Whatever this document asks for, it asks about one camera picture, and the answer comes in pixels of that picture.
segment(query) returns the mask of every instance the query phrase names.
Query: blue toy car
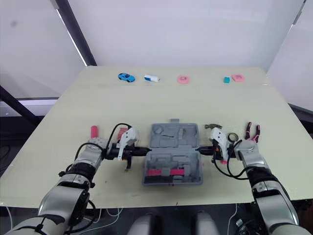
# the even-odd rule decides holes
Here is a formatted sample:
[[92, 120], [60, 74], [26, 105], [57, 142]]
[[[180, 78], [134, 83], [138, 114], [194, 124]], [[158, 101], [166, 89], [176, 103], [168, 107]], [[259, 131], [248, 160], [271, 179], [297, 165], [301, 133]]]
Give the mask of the blue toy car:
[[118, 78], [120, 79], [120, 80], [124, 80], [124, 81], [127, 81], [127, 82], [134, 82], [135, 81], [135, 78], [134, 78], [134, 76], [131, 76], [131, 75], [129, 75], [128, 73], [120, 73], [119, 75], [118, 75]]

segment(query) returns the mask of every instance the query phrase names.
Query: pink-handled pliers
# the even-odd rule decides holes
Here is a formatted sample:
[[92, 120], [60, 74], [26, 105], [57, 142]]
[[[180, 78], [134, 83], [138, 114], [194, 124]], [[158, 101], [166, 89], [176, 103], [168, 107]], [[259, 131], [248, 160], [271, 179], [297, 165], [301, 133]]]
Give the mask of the pink-handled pliers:
[[259, 137], [260, 137], [260, 125], [256, 125], [256, 133], [255, 133], [255, 136], [253, 138], [251, 137], [251, 134], [250, 134], [251, 125], [252, 125], [252, 122], [250, 121], [248, 123], [248, 125], [246, 126], [245, 140], [252, 140], [252, 141], [257, 143], [259, 141]]

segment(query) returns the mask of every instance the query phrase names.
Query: silver robot arm segment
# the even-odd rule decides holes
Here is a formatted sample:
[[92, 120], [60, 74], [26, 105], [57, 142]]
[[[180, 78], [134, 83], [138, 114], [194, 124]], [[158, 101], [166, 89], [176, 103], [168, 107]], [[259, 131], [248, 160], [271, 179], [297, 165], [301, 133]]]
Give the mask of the silver robot arm segment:
[[246, 174], [268, 234], [309, 235], [299, 226], [297, 213], [289, 196], [259, 153], [257, 143], [244, 140], [235, 147], [235, 155], [248, 167]]
[[[93, 138], [94, 143], [105, 148], [106, 142]], [[86, 149], [66, 172], [60, 173], [59, 182], [43, 198], [38, 215], [15, 226], [7, 235], [63, 235], [71, 226], [83, 219], [89, 200], [88, 190], [94, 186], [92, 179], [103, 160], [102, 149], [85, 144]]]

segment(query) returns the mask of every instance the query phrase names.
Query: gray tool case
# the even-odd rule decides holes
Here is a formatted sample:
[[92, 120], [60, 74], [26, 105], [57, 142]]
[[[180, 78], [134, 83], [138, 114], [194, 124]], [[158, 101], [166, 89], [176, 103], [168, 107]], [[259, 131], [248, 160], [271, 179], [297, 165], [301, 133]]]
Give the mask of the gray tool case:
[[152, 125], [149, 148], [143, 170], [143, 185], [200, 185], [203, 182], [199, 130], [195, 123]]

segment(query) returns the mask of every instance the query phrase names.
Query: white eraser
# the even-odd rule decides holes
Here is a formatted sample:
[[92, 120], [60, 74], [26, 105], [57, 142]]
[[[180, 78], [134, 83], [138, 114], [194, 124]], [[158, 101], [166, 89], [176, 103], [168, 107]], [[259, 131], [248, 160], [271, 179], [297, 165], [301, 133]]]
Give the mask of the white eraser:
[[152, 76], [148, 74], [144, 75], [144, 79], [147, 81], [152, 81], [152, 82], [158, 82], [160, 80], [157, 76]]

